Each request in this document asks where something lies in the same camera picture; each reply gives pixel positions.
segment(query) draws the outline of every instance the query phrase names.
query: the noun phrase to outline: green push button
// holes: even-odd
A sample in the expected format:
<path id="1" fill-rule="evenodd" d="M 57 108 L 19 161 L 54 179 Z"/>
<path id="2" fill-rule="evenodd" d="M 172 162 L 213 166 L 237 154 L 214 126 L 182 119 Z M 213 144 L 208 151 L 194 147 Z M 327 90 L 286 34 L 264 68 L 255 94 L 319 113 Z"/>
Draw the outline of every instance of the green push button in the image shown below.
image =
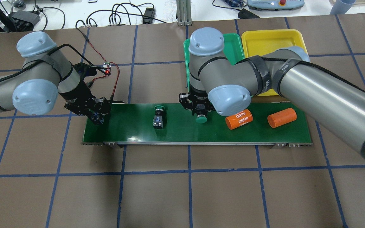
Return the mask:
<path id="1" fill-rule="evenodd" d="M 205 123 L 208 119 L 205 116 L 199 116 L 195 120 L 197 123 Z"/>

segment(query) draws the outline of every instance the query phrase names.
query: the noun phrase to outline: yellow tray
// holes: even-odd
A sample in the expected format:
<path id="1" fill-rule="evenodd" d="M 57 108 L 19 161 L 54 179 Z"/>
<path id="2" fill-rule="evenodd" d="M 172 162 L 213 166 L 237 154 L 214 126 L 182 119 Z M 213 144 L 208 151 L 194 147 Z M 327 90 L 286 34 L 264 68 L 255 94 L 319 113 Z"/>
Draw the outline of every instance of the yellow tray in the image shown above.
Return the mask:
<path id="1" fill-rule="evenodd" d="M 307 52 L 301 33 L 295 29 L 247 31 L 242 34 L 245 57 L 263 56 L 280 48 L 299 46 Z M 273 89 L 259 96 L 278 95 Z"/>

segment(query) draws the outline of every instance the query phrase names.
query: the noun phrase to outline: orange battery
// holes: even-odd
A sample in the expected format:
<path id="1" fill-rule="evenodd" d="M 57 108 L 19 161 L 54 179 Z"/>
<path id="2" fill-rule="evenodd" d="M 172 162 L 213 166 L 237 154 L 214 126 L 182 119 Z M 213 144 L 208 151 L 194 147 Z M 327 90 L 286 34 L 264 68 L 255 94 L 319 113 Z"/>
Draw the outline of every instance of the orange battery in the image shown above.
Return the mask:
<path id="1" fill-rule="evenodd" d="M 245 109 L 235 115 L 231 115 L 230 117 L 225 118 L 226 125 L 230 130 L 243 126 L 247 123 L 253 121 L 252 113 Z"/>
<path id="2" fill-rule="evenodd" d="M 268 124 L 270 124 L 272 128 L 282 126 L 286 123 L 295 121 L 296 119 L 297 113 L 292 108 L 284 109 L 267 117 Z"/>

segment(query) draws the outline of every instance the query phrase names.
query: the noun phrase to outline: metal post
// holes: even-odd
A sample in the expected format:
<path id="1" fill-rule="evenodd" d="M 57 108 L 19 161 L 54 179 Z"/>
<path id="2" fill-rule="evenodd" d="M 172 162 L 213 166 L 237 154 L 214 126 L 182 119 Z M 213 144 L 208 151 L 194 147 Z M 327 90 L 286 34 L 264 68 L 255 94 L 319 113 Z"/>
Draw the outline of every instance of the metal post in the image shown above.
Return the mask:
<path id="1" fill-rule="evenodd" d="M 191 0 L 177 0 L 177 24 L 191 25 Z"/>

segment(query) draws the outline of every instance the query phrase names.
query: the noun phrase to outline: robotic arm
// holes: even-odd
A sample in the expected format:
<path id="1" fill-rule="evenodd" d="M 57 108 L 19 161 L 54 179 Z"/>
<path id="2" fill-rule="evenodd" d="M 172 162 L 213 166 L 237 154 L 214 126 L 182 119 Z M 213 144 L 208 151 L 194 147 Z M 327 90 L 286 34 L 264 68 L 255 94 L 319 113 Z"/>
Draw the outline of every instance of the robotic arm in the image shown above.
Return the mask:
<path id="1" fill-rule="evenodd" d="M 0 77 L 0 112 L 17 108 L 25 114 L 43 115 L 52 110 L 60 94 L 66 100 L 65 108 L 88 116 L 95 124 L 103 123 L 103 117 L 111 111 L 110 103 L 91 94 L 46 33 L 29 33 L 16 48 L 25 63 L 18 73 Z"/>
<path id="2" fill-rule="evenodd" d="M 365 159 L 365 92 L 332 72 L 309 63 L 300 47 L 279 49 L 230 65 L 222 52 L 223 35 L 196 30 L 190 39 L 190 93 L 180 103 L 204 117 L 216 110 L 236 114 L 252 95 L 273 88 L 342 139 Z"/>

